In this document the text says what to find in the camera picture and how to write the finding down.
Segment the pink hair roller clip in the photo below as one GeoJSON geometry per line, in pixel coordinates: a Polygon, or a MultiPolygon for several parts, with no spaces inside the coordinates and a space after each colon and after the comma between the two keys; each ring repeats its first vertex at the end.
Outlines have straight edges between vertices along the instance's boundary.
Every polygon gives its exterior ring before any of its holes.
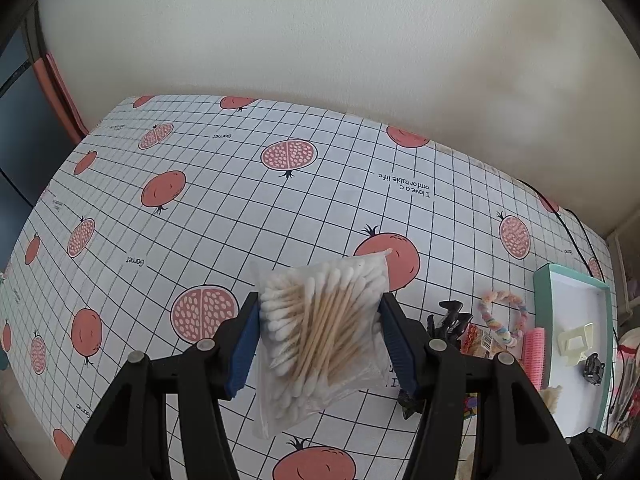
{"type": "Polygon", "coordinates": [[[535,327],[524,335],[522,365],[525,373],[537,389],[541,389],[544,377],[544,328],[535,327]]]}

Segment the cream lace scrunchie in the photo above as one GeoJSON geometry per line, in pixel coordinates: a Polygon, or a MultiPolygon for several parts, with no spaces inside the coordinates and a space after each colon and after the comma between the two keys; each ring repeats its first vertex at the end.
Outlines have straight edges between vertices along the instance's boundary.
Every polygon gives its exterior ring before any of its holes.
{"type": "Polygon", "coordinates": [[[562,386],[547,387],[539,390],[540,397],[544,401],[544,405],[546,406],[546,408],[548,408],[548,411],[551,414],[554,414],[558,409],[562,390],[562,386]]]}

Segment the black hair claw clip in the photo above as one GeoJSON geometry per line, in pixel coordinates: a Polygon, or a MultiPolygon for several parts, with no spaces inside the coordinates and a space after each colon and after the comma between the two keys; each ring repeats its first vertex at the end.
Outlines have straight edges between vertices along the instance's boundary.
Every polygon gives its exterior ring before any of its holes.
{"type": "Polygon", "coordinates": [[[435,324],[434,315],[427,317],[426,331],[432,339],[441,339],[458,350],[461,349],[461,338],[470,325],[473,315],[463,312],[463,304],[459,300],[446,300],[439,303],[439,307],[447,311],[445,317],[435,324]]]}

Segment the bag of cotton swabs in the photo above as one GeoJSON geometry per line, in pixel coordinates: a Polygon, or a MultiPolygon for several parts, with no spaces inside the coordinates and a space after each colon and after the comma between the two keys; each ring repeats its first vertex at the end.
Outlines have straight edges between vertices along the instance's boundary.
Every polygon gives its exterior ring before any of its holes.
{"type": "Polygon", "coordinates": [[[386,252],[264,272],[256,286],[256,437],[385,385],[390,357],[378,307],[390,290],[386,252]]]}

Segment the pomegranate grid tablecloth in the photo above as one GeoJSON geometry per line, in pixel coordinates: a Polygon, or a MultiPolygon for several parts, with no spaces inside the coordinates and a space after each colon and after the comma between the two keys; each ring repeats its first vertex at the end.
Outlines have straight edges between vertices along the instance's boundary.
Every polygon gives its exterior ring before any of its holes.
{"type": "Polygon", "coordinates": [[[191,288],[241,302],[257,272],[382,245],[418,320],[447,299],[475,310],[491,289],[532,306],[547,263],[614,280],[597,233],[486,162],[298,104],[123,100],[28,199],[3,268],[1,388],[41,478],[62,474],[130,351],[186,350],[171,310],[191,288]]]}

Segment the small black hair clip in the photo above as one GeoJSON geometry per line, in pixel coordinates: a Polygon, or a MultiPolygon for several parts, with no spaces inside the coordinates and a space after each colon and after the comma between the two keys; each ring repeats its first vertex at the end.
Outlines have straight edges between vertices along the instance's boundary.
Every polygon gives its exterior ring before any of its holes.
{"type": "Polygon", "coordinates": [[[582,368],[582,377],[591,385],[600,385],[604,375],[605,364],[599,359],[597,352],[591,353],[582,368]]]}

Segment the cream hair claw clip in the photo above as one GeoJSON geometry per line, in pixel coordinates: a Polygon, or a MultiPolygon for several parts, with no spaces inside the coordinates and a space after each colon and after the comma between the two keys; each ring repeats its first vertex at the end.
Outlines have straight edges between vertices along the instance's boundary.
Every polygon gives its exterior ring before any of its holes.
{"type": "Polygon", "coordinates": [[[559,333],[559,355],[565,359],[566,366],[576,366],[588,358],[588,352],[593,348],[594,325],[587,323],[572,330],[559,333]]]}

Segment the clear toothpick box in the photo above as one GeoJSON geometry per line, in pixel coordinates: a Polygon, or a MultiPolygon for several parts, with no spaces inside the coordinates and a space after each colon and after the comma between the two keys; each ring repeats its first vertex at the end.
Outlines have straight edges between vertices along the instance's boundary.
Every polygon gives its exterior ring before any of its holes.
{"type": "Polygon", "coordinates": [[[491,334],[475,324],[470,324],[461,338],[460,351],[466,356],[490,359],[492,348],[491,334]]]}

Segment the teal shallow box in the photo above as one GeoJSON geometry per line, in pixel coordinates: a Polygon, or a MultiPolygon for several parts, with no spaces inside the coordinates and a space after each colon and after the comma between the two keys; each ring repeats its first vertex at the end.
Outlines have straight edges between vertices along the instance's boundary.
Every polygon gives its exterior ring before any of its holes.
{"type": "Polygon", "coordinates": [[[544,388],[560,386],[554,419],[562,435],[606,419],[614,353],[611,289],[548,263],[534,273],[535,325],[544,329],[544,388]]]}

